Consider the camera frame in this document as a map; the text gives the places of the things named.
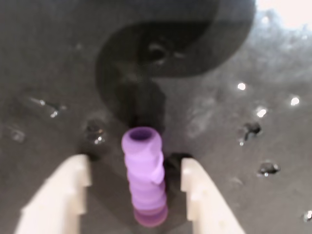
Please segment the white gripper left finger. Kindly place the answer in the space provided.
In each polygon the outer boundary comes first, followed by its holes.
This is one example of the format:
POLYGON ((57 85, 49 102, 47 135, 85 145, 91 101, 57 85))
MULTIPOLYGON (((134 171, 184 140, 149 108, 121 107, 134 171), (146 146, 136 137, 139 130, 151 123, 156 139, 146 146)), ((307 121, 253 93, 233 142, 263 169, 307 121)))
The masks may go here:
POLYGON ((79 234, 92 185, 87 155, 61 163, 23 207, 16 234, 79 234))

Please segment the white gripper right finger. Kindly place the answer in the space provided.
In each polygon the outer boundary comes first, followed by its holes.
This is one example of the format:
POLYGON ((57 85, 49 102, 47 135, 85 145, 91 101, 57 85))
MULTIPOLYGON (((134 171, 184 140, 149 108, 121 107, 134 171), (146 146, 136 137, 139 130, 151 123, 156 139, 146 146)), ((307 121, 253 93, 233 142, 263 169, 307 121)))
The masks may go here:
POLYGON ((181 191, 186 193, 186 216, 194 234, 244 234, 230 206, 201 164, 181 161, 181 191))

